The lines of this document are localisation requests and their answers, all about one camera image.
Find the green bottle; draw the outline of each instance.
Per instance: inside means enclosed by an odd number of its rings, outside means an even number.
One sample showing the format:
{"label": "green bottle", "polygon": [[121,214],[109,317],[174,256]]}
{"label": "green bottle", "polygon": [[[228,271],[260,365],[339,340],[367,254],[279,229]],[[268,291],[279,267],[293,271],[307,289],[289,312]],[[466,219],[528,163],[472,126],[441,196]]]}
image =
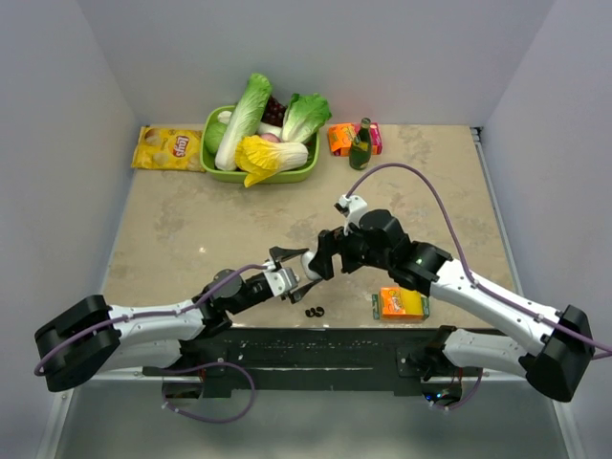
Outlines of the green bottle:
{"label": "green bottle", "polygon": [[370,136],[370,119],[361,120],[360,132],[353,139],[351,149],[348,151],[348,163],[357,170],[367,168],[372,157],[372,137]]}

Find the green basket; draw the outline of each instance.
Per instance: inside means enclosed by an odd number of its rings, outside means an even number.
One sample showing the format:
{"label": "green basket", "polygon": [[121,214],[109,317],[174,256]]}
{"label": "green basket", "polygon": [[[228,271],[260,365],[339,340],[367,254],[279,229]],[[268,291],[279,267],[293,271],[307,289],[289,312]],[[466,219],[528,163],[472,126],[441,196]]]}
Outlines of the green basket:
{"label": "green basket", "polygon": [[[208,125],[211,122],[217,121],[217,116],[223,111],[233,112],[235,105],[228,105],[226,107],[219,107],[216,110],[213,110],[210,115],[208,115],[207,123],[204,125],[203,135],[206,134]],[[313,169],[315,168],[315,164],[318,160],[318,144],[319,144],[319,133],[317,132],[312,139],[306,142],[306,146],[308,147],[308,160],[306,164],[302,167],[294,170],[286,170],[285,172],[279,172],[276,175],[273,175],[269,179],[260,182],[261,184],[294,184],[296,182],[301,182],[302,180],[306,180],[310,174],[313,173]],[[214,165],[214,155],[208,152],[207,148],[204,145],[204,142],[201,142],[202,150],[200,151],[200,163],[202,167],[206,170],[207,173],[212,175],[212,178],[218,180],[220,182],[229,182],[231,184],[242,184],[247,177],[247,173],[241,170],[219,170]]]}

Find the marble tabletop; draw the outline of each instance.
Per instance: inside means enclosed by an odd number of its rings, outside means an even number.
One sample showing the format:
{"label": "marble tabletop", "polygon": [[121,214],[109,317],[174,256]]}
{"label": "marble tabletop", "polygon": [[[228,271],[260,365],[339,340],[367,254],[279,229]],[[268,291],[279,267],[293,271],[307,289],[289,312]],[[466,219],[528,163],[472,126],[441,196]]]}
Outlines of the marble tabletop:
{"label": "marble tabletop", "polygon": [[[199,293],[225,268],[264,261],[270,247],[315,250],[320,230],[342,224],[334,203],[361,175],[349,167],[347,158],[330,154],[326,132],[320,131],[313,174],[298,184],[246,189],[197,172],[137,170],[103,291],[107,302],[122,306],[174,303]],[[448,208],[472,269],[512,289],[470,129],[381,125],[381,134],[383,151],[371,165],[404,162],[427,175]],[[416,176],[385,169],[366,180],[357,194],[369,208],[388,208],[412,239],[456,254],[436,202]],[[298,260],[287,266],[302,274]],[[233,320],[236,326],[258,327],[487,326],[435,299],[431,316],[423,323],[375,320],[371,295],[391,285],[384,272],[363,268],[346,275],[337,263],[336,277],[317,285],[300,303],[275,298]],[[306,317],[304,310],[316,306],[322,306],[325,315]]]}

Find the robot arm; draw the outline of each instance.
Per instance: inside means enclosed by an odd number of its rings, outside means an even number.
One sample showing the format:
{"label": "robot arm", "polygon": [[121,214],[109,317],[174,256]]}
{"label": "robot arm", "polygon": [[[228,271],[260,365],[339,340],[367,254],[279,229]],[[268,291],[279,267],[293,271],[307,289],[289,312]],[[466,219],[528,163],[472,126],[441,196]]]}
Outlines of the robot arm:
{"label": "robot arm", "polygon": [[[333,257],[339,255],[343,273],[361,267],[385,270],[401,287],[457,305],[506,335],[441,327],[422,351],[407,359],[406,364],[419,369],[424,379],[448,374],[456,367],[486,367],[525,377],[555,400],[572,399],[593,348],[559,333],[542,319],[590,337],[582,311],[569,306],[561,313],[472,274],[475,282],[519,303],[536,318],[521,313],[475,288],[449,253],[410,240],[388,210],[368,211],[363,199],[354,195],[341,197],[336,207],[345,216],[345,224],[322,231],[317,251],[273,248],[271,259],[260,267],[264,272],[246,280],[224,270],[191,300],[156,308],[109,306],[101,295],[82,300],[36,332],[39,354],[47,359],[44,376],[49,389],[74,387],[109,369],[167,368],[181,358],[182,340],[207,339],[229,329],[228,313],[239,314],[274,296],[301,300],[319,282],[334,276]],[[281,265],[297,256],[311,281],[302,287],[293,270]],[[62,342],[103,321],[114,322],[59,349]]]}

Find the gray floor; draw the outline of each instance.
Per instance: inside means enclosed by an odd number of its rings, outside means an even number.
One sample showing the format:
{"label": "gray floor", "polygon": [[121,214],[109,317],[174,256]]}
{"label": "gray floor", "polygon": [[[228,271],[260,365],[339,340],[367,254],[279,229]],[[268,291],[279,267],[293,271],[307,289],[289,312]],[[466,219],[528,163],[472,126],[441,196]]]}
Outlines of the gray floor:
{"label": "gray floor", "polygon": [[[385,393],[260,392],[252,411],[226,426],[161,410],[160,383],[88,382],[76,391],[61,459],[168,457],[566,458],[551,402],[525,382],[490,382],[445,414],[421,398]],[[223,416],[247,400],[196,402]]]}

